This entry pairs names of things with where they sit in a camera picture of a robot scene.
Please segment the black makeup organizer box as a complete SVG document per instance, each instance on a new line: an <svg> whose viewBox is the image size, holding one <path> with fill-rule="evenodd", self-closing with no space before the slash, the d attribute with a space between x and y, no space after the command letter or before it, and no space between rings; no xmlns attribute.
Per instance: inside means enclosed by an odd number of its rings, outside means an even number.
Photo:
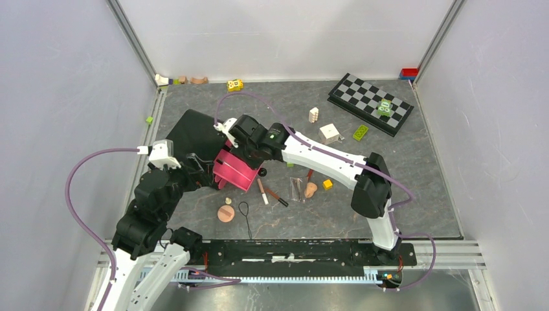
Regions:
<svg viewBox="0 0 549 311"><path fill-rule="evenodd" d="M173 156L186 167L207 170L227 138L214 129L214 118L187 110L166 137L173 142Z"/></svg>

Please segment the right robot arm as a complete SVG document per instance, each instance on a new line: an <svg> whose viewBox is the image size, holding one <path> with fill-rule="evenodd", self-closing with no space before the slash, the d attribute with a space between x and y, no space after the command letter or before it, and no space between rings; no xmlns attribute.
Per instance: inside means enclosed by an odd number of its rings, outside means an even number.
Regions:
<svg viewBox="0 0 549 311"><path fill-rule="evenodd" d="M293 163L324 174L352 190L351 208L367 219L375 259L391 264L399 257L399 237L388 215L392 183L379 154L368 157L347 154L279 122L266 129L248 115L218 121L215 128L232 143L232 153L251 168L269 160Z"/></svg>

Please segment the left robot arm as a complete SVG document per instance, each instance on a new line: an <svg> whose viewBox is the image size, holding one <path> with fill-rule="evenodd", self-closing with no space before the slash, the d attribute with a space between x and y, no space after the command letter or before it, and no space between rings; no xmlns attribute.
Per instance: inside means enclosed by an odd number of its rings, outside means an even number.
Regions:
<svg viewBox="0 0 549 311"><path fill-rule="evenodd" d="M202 187L196 177L208 176L202 170L176 165L167 161L159 166L152 162L135 187L134 199L130 201L125 215L118 221L112 248L106 246L110 260L109 271L102 289L102 298L97 299L95 310L123 310L129 301L130 279L135 278L138 264L122 268L124 260L137 260L152 253L168 230L167 222L185 192Z"/></svg>

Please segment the pink top drawer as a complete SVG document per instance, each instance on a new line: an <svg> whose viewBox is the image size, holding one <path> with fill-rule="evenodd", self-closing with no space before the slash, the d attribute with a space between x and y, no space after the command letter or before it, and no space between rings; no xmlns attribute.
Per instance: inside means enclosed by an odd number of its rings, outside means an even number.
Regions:
<svg viewBox="0 0 549 311"><path fill-rule="evenodd" d="M214 182L219 190L226 184L232 184L247 192L259 170L259 168L251 169L244 161L231 154L228 146L224 146L214 160Z"/></svg>

